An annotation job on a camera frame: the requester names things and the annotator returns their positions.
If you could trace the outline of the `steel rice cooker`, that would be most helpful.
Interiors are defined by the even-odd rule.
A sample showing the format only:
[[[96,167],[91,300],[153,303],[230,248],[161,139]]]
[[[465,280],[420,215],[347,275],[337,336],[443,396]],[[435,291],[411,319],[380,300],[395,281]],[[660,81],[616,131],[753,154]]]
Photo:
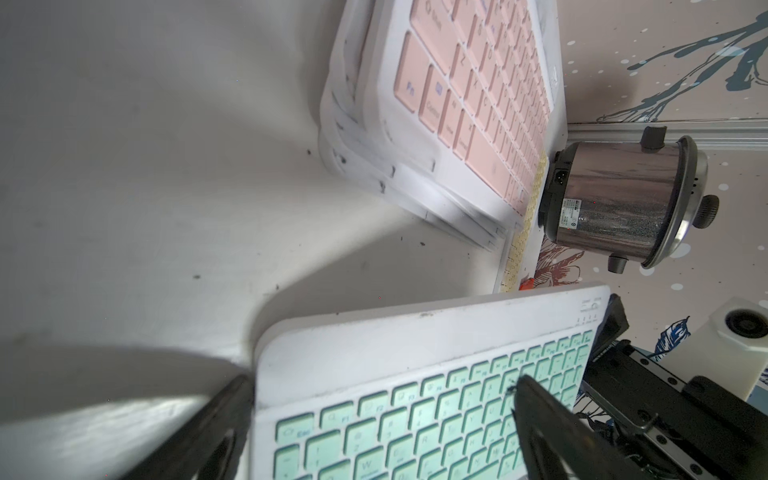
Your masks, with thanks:
[[[575,142],[550,164],[538,224],[552,243],[607,256],[623,273],[670,257],[690,228],[706,229],[720,200],[705,194],[708,157],[688,135],[648,126],[635,143]]]

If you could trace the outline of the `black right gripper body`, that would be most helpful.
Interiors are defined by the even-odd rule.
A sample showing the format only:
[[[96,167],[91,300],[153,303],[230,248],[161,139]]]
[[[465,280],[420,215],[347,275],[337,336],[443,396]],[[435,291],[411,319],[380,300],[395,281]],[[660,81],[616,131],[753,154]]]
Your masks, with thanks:
[[[582,389],[612,419],[610,444],[655,479],[764,479],[767,416],[715,382],[685,382],[621,339],[629,327],[613,294]]]

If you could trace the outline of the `pink keyboard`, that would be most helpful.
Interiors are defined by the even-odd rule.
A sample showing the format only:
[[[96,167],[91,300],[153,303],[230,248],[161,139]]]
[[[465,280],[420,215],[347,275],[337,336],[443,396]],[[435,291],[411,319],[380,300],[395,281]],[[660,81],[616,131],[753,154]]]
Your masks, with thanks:
[[[413,168],[362,143],[365,131],[325,90],[320,102],[318,147],[326,168],[359,188],[434,227],[488,251],[501,248],[508,231],[454,198]]]
[[[554,110],[533,1],[378,1],[356,110],[397,164],[511,227]]]

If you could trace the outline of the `green keyboard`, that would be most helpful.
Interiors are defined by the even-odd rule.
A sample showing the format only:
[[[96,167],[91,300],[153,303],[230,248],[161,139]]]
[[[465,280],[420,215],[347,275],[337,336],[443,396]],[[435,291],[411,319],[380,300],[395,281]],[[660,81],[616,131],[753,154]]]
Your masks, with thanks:
[[[254,479],[520,479],[528,376],[567,408],[598,282],[286,319],[255,350]]]

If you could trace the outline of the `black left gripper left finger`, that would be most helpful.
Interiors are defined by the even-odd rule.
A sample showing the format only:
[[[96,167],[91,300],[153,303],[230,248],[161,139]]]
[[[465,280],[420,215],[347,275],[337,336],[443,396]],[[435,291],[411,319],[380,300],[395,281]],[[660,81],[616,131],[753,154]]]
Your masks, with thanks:
[[[125,479],[233,479],[251,427],[254,384],[239,375]]]

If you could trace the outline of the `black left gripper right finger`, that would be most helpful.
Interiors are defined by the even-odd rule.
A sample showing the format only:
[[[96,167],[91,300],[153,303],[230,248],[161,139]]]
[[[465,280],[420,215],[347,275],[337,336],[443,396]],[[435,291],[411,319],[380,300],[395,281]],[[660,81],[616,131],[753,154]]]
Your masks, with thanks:
[[[513,417],[529,479],[645,477],[534,378],[521,377],[513,393]]]

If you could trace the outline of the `yellow keyboard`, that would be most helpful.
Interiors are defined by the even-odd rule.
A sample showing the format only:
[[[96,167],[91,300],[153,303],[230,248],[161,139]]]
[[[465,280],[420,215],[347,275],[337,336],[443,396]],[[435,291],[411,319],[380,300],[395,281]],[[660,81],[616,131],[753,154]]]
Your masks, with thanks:
[[[442,1],[349,1],[321,99],[326,167],[487,250],[522,224],[466,103],[475,68]]]
[[[516,292],[521,285],[535,277],[544,232],[538,226],[539,205],[549,168],[546,153],[540,156],[533,185],[533,194],[526,215],[506,242],[494,285],[494,293]]]

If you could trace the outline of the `red small packet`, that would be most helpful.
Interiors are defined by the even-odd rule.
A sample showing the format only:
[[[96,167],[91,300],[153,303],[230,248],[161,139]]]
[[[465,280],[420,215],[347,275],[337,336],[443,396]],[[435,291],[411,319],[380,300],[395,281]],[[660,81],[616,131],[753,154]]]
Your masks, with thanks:
[[[519,285],[520,291],[526,291],[526,290],[532,290],[535,288],[535,279],[534,278],[527,278],[523,280]]]

